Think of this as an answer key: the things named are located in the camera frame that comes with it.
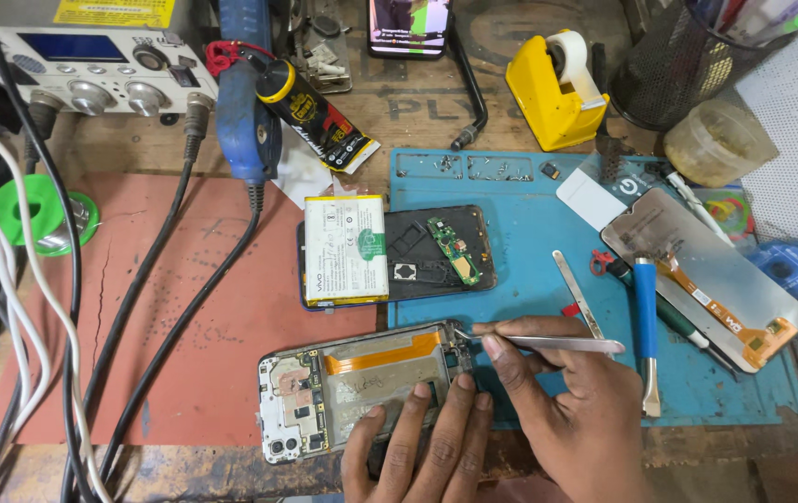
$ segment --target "yellow tape dispenser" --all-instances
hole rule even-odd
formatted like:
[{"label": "yellow tape dispenser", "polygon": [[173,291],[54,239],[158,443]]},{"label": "yellow tape dispenser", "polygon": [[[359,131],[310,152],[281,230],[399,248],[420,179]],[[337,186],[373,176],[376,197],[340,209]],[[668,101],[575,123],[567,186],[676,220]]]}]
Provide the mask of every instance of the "yellow tape dispenser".
[{"label": "yellow tape dispenser", "polygon": [[610,98],[597,90],[587,60],[582,36],[562,29],[527,40],[508,63],[505,80],[544,151],[591,140],[604,117]]}]

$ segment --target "blue screwdriver handle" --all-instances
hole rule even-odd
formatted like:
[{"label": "blue screwdriver handle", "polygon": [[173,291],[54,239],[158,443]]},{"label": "blue screwdriver handle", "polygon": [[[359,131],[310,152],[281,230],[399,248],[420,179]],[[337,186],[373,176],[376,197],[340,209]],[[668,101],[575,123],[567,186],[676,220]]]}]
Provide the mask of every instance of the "blue screwdriver handle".
[{"label": "blue screwdriver handle", "polygon": [[656,358],[656,264],[650,258],[636,258],[633,269],[639,330],[635,355]]}]

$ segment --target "warning label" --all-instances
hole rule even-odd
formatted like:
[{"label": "warning label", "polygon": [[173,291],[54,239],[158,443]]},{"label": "warning label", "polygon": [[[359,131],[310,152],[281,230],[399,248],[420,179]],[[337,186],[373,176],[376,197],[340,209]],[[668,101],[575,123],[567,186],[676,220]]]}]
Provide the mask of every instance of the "warning label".
[{"label": "warning label", "polygon": [[175,0],[61,0],[55,22],[169,28]]}]

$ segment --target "blue soldering iron handle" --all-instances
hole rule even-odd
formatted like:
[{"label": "blue soldering iron handle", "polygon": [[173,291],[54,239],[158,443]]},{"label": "blue soldering iron handle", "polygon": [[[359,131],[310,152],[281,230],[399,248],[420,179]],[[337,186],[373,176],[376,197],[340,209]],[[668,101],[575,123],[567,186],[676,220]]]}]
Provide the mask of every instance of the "blue soldering iron handle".
[{"label": "blue soldering iron handle", "polygon": [[[220,0],[223,40],[240,40],[272,48],[268,0]],[[247,54],[268,58],[251,49]],[[246,59],[236,61],[219,75],[215,130],[232,177],[247,184],[277,178],[281,158],[281,120],[256,96],[261,72]]]},{"label": "blue soldering iron handle", "polygon": [[649,258],[636,258],[633,269],[638,298],[636,356],[656,358],[656,264]]}]

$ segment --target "green screwdriver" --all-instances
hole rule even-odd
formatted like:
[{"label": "green screwdriver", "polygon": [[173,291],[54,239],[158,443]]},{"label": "green screwdriver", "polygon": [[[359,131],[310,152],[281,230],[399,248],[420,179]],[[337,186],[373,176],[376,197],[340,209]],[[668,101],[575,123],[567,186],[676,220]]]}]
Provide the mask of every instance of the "green screwdriver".
[{"label": "green screwdriver", "polygon": [[[616,276],[620,281],[622,281],[626,286],[629,288],[635,288],[635,280],[631,274],[631,268],[629,268],[628,264],[625,263],[625,260],[622,258],[617,258],[613,262],[607,265],[607,272]],[[699,330],[696,329],[693,323],[690,322],[685,316],[679,312],[679,310],[675,309],[673,304],[669,303],[669,301],[665,300],[661,294],[656,295],[656,315],[669,326],[675,333],[688,338],[688,340],[696,345],[696,347],[700,348],[701,350],[706,350],[716,361],[719,362],[722,367],[725,368],[728,372],[730,372],[731,376],[734,378],[734,382],[739,382],[737,372],[734,370],[734,367],[728,363],[728,360],[725,360],[718,352],[713,349],[709,344],[709,339],[707,339],[703,334],[700,333]]]}]

